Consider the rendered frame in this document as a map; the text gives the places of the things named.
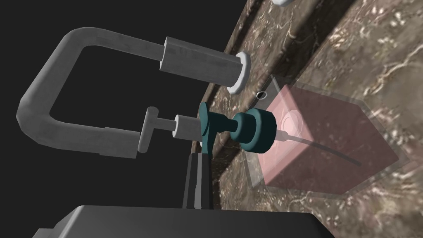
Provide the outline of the grey curved tap spout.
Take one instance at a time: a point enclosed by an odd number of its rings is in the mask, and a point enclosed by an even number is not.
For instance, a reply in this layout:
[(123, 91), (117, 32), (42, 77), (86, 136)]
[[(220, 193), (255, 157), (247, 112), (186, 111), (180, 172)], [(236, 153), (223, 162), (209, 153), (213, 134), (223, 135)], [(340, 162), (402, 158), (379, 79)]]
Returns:
[(135, 158), (140, 133), (69, 124), (50, 116), (60, 90), (84, 47), (96, 45), (160, 61), (160, 70), (225, 86), (239, 94), (251, 71), (250, 55), (229, 55), (167, 37), (164, 45), (99, 28), (78, 28), (66, 34), (20, 100), (16, 118), (35, 142), (62, 150)]

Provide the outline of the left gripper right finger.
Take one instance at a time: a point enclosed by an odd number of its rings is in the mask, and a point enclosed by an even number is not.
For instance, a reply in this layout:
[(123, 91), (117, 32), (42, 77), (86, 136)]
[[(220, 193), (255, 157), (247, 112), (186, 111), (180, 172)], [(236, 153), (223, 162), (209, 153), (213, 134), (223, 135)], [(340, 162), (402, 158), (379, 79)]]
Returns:
[(212, 185), (212, 172), (211, 172), (211, 159), (209, 154), (200, 153), (198, 166), (198, 178), (200, 198), (199, 209), (213, 209), (213, 185)]

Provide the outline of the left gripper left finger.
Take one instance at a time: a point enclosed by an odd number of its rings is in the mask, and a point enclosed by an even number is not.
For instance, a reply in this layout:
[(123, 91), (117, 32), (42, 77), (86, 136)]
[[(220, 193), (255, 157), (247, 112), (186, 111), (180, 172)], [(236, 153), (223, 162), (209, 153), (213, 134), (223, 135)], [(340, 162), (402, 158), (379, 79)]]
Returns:
[(188, 168), (185, 180), (183, 209), (194, 209), (195, 190), (197, 186), (198, 154), (191, 153), (188, 158)]

